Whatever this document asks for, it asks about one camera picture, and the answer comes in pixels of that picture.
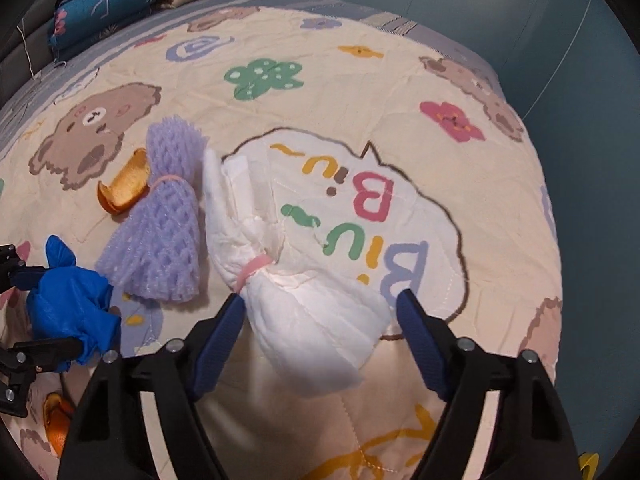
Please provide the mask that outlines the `blue rubber glove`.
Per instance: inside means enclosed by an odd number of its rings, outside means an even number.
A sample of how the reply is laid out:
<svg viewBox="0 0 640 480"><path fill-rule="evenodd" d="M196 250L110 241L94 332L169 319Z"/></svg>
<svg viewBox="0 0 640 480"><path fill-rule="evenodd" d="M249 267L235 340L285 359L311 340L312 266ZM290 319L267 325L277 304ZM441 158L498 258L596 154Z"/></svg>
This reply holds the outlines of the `blue rubber glove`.
<svg viewBox="0 0 640 480"><path fill-rule="evenodd" d="M73 337L82 342L75 362L87 365L119 342L120 317L110 312L113 286L96 271L76 264L56 235L44 246L49 270L32 288L26 311L35 340Z"/></svg>

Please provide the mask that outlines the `purple foam net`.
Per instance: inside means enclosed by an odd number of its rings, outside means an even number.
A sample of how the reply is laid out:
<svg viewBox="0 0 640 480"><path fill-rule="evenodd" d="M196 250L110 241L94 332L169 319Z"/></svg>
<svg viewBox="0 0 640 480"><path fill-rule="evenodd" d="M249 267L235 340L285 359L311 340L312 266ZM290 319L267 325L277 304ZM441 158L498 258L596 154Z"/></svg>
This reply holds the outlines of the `purple foam net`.
<svg viewBox="0 0 640 480"><path fill-rule="evenodd" d="M200 290L201 231L196 178L206 139L178 116L149 126L149 193L128 212L96 270L129 295L183 304Z"/></svg>

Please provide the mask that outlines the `orange peel curl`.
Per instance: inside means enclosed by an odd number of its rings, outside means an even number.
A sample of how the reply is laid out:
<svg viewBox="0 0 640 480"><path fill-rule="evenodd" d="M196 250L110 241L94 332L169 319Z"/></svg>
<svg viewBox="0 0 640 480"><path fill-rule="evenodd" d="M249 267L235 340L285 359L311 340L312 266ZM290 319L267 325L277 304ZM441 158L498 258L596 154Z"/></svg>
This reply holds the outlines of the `orange peel curl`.
<svg viewBox="0 0 640 480"><path fill-rule="evenodd" d="M144 148L137 148L110 184L98 182L96 197L112 216L130 210L147 192L151 169Z"/></svg>

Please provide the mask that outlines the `white tissue bundle large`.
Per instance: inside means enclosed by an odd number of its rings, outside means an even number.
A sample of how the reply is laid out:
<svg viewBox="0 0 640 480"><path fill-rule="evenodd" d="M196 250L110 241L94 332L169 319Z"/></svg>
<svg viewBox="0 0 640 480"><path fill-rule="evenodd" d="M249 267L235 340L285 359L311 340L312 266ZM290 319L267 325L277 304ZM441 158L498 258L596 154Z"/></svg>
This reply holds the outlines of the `white tissue bundle large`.
<svg viewBox="0 0 640 480"><path fill-rule="evenodd" d="M265 358L300 396L358 387L392 322L387 301L291 246L267 165L209 148L202 178L209 260L244 299Z"/></svg>

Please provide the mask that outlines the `yellow rimmed black trash bin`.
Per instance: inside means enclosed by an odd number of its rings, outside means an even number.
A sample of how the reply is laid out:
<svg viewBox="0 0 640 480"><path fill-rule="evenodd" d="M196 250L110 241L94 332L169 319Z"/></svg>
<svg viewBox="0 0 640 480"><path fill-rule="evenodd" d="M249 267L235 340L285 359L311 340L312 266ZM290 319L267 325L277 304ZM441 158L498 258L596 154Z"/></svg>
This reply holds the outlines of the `yellow rimmed black trash bin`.
<svg viewBox="0 0 640 480"><path fill-rule="evenodd" d="M582 480L594 480L600 464L598 453L582 453L578 457L579 471Z"/></svg>

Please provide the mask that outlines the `cartoon bear quilt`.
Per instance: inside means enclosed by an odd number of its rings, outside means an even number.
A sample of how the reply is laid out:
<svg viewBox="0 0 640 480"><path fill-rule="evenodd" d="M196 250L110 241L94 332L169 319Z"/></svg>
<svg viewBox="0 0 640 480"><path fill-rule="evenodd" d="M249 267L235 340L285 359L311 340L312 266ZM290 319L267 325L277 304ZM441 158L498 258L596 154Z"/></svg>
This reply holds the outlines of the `cartoon bear quilt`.
<svg viewBox="0 0 640 480"><path fill-rule="evenodd" d="M178 116L201 130L227 178L232 218L259 234L273 266L256 272L303 290L344 276L392 304L410 287L429 314L486 351L533 348L555 376L562 285L550 200L526 128L500 91L438 50L367 24L262 4L150 16L103 39L2 110L1 244L47 264L57 235L92 269L122 225L96 198L150 125ZM123 356L160 350L228 297L232 250L207 250L206 193L195 179L201 285L185 304L142 302L114 286ZM390 325L360 363L357 388L300 396L311 381L272 366L296 316L337 306L264 307L245 322L219 386L196 404L230 479L409 479L445 404L422 382Z"/></svg>

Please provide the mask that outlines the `grey bed headboard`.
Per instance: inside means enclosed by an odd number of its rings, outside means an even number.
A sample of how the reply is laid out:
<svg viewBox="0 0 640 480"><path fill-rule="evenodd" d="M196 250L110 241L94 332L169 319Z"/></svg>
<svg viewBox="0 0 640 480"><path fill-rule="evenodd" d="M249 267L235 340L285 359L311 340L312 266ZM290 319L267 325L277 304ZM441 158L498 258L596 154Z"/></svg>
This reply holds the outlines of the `grey bed headboard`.
<svg viewBox="0 0 640 480"><path fill-rule="evenodd" d="M53 61L48 44L54 0L36 0L1 47L1 104Z"/></svg>

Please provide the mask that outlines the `blue floral folded blanket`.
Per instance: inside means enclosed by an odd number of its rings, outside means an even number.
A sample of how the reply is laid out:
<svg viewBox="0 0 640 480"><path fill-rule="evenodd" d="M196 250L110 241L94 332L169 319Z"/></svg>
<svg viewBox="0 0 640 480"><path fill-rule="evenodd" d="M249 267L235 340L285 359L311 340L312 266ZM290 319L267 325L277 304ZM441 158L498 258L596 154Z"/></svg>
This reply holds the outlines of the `blue floral folded blanket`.
<svg viewBox="0 0 640 480"><path fill-rule="evenodd" d="M58 52L105 32L108 28L140 18L156 0L64 0L54 11L49 46Z"/></svg>

